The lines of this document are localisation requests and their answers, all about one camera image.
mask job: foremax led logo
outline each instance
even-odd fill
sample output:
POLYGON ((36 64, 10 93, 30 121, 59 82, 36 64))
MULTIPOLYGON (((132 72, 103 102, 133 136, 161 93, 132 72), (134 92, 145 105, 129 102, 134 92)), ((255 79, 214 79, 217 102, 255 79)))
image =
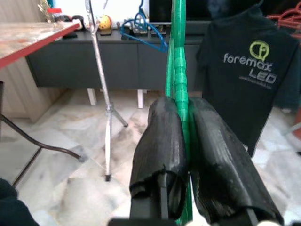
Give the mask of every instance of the foremax led logo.
POLYGON ((223 62, 225 64, 251 67, 248 75, 240 74, 239 78, 272 89, 271 85, 275 83, 277 76, 272 73, 273 63, 266 61, 270 53, 269 45, 263 41, 254 41, 251 43, 249 51, 252 57, 226 53, 223 56, 223 62))

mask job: green logo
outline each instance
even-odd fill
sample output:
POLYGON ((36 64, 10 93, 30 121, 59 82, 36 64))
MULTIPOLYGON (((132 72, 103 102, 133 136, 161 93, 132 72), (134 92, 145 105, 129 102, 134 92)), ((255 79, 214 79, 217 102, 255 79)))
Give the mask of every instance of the green logo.
POLYGON ((250 45, 250 54, 258 60, 265 61, 269 55, 269 45, 263 41, 255 41, 250 45))

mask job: dark gray cabinet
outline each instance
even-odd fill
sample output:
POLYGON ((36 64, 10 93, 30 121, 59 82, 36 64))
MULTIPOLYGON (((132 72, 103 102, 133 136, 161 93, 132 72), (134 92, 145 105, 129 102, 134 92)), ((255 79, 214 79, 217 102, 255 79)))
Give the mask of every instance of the dark gray cabinet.
MULTIPOLYGON (((154 37, 144 38, 155 44, 154 37)), ((185 45, 188 90, 195 90, 198 51, 202 37, 187 37, 185 45)), ((110 89, 164 90, 167 53, 137 41, 121 40, 118 31, 99 39, 103 69, 110 89)), ((88 32, 60 40, 27 57, 38 87, 101 88, 95 53, 88 32)))

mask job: tripod stand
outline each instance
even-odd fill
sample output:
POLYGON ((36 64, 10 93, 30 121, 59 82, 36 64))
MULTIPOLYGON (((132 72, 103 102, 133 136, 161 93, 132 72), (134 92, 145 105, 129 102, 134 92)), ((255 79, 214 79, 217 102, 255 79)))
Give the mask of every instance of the tripod stand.
POLYGON ((111 180, 111 133, 112 133, 112 115, 114 115, 124 127, 127 127, 127 122, 120 116, 120 114, 115 110, 113 104, 110 102, 109 92, 107 88, 107 83, 105 80, 104 72, 103 72, 103 64, 99 52, 98 47, 98 40, 97 40, 97 30, 99 23, 96 23, 94 21, 93 11, 92 11, 92 5, 91 0, 85 0, 86 4, 86 11, 90 23, 90 31, 92 36, 92 43, 94 47, 96 62, 97 62, 97 68, 99 72, 100 81, 103 88, 103 95, 104 100, 106 103, 106 115, 108 117, 107 124, 106 124, 106 131, 105 131, 105 180, 110 181, 111 180))

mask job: marble tabletop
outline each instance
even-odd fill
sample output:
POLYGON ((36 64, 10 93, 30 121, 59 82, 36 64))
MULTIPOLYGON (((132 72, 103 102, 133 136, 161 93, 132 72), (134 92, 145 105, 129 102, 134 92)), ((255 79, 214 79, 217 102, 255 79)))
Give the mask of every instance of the marble tabletop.
POLYGON ((0 68, 53 42, 79 27, 78 23, 0 24, 0 68))

